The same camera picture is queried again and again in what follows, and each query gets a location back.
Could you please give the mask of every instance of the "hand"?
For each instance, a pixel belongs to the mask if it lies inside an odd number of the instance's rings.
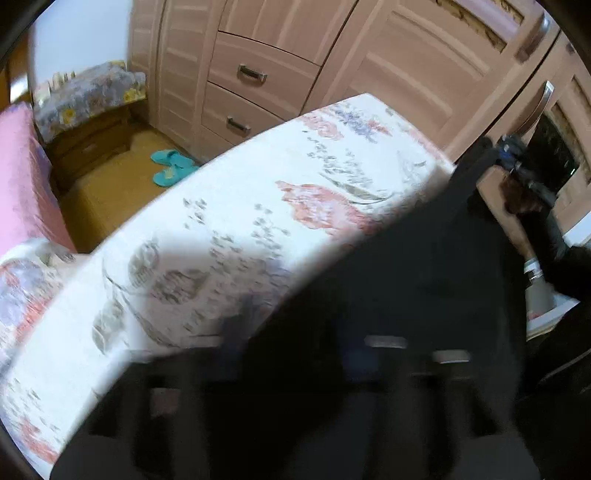
[[[544,209],[544,204],[534,193],[509,175],[501,182],[501,193],[505,198],[505,210],[513,215],[541,212]]]

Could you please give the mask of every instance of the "wooden floor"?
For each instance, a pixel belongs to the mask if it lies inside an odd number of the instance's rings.
[[[66,226],[79,252],[92,252],[165,191],[152,181],[164,167],[152,162],[150,154],[167,148],[175,146],[156,130],[140,131],[129,151],[85,175],[60,199]]]

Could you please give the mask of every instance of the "dark sleeve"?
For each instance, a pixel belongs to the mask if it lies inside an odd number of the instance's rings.
[[[544,272],[544,278],[564,295],[591,298],[591,250],[569,247],[551,211],[518,215]]]

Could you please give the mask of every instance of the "pink blanket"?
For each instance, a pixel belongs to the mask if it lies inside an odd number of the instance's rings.
[[[49,186],[50,169],[30,106],[19,103],[0,113],[0,257],[39,237],[74,251]]]

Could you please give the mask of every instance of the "bed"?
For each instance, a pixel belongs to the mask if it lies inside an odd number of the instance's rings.
[[[0,373],[8,367],[44,306],[61,289],[83,256],[74,247],[49,185],[50,163],[26,103],[0,113]],[[4,428],[0,471],[27,471]]]
[[[259,325],[323,264],[431,198],[452,172],[371,95],[206,164],[70,270],[4,373],[0,419],[11,441],[48,478],[129,361],[215,346],[225,319],[246,307]]]

